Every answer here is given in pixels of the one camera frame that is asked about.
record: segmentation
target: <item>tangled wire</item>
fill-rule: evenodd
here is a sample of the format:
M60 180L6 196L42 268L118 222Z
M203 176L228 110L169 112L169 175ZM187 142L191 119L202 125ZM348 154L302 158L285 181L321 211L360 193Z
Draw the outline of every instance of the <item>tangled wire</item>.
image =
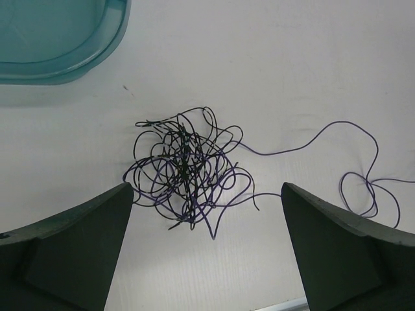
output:
M203 119L209 128L207 135L199 134L187 117L188 113L196 110L202 112ZM372 199L371 206L360 215L366 218L373 218L377 215L375 188L381 189L396 203L397 221L394 226L396 228L401 218L398 200L389 190L377 183L380 181L415 183L415 181L395 178L369 180L370 172L379 154L379 145L372 134L350 121L331 122L307 144L269 154L257 152L242 143L243 131L239 126L219 128L214 112L208 107L189 109L160 121L137 122L136 126L144 130L134 143L134 164L124 173L123 181L128 180L133 184L136 192L134 200L136 205L153 207L162 217L176 222L169 229L188 223L190 229L193 230L196 224L205 222L212 239L215 239L220 219L228 207L252 200L254 207L258 209L256 197L264 195L281 197L277 193L256 193L254 178L246 169L240 167L238 162L230 161L228 158L230 152L238 146L259 156L276 156L298 151L309 146L334 124L349 124L360 129L372 139L376 147L375 157L366 175L347 172L341 177L339 192L345 207L353 212L344 195L344 180L348 176L357 176L364 181ZM138 144L146 135L152 135L157 142L152 145L149 156L138 158ZM240 180L243 179L246 182L245 186L241 187ZM212 226L209 216L215 209L220 209L220 211L215 226Z

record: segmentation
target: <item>tabletop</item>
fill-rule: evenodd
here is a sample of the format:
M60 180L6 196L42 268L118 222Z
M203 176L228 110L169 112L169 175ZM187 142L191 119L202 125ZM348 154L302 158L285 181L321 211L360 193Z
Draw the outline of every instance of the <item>tabletop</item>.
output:
M209 106L262 152L295 148L335 120L376 137L373 178L415 179L415 2L387 0L134 1L119 48L61 86L0 86L0 232L78 205L121 182L137 121ZM347 124L304 150L231 158L258 192L293 182L338 206L343 173L366 172L373 142ZM415 233L415 185L385 183ZM351 180L363 211L369 195ZM396 208L379 193L375 221ZM281 202L228 209L212 240L133 207L106 311L255 310L304 296Z

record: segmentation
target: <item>teal plastic container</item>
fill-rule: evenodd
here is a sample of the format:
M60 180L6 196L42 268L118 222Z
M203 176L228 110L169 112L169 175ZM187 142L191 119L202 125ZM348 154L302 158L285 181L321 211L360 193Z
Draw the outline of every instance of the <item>teal plastic container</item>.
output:
M0 84L63 84L121 42L131 0L0 0Z

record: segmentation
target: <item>purple wire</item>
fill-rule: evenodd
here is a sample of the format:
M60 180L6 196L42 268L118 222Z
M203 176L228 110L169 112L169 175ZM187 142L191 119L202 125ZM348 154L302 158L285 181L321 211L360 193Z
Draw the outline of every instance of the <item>purple wire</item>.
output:
M186 116L192 111L201 111L204 121L209 126L206 136L200 135ZM212 239L215 239L220 220L229 207L252 200L258 209L255 198L259 196L278 196L278 193L256 193L255 181L252 175L238 163L233 164L228 154L241 146L259 156L277 156L289 152L302 150L312 144L326 129L335 124L351 125L371 138L375 145L373 161L363 176L356 172L345 173L338 184L339 193L347 210L354 213L344 195L344 180L348 176L357 176L364 181L366 189L372 198L371 206L360 213L365 218L373 218L379 209L376 201L375 188L381 189L392 197L397 208L396 228L401 220L401 209L397 198L386 188L376 184L379 181L396 181L415 183L397 178L377 178L370 180L377 157L379 145L375 137L359 125L350 121L334 121L324 126L308 143L303 146L279 152L262 153L242 143L243 131L233 125L225 129L219 128L217 118L209 107L193 108L161 121L137 122L139 128L146 128L134 142L134 164L124 173L123 181L131 181L137 194L134 203L142 207L154 207L162 217L175 220L176 223L169 229L180 224L188 223L193 230L195 225L204 222L207 225ZM152 134L158 139L150 149L150 155L137 158L137 146L140 139ZM237 190L238 181L246 179L244 188ZM231 192L226 203L219 200L225 192ZM211 225L209 216L216 208L221 209L215 225Z

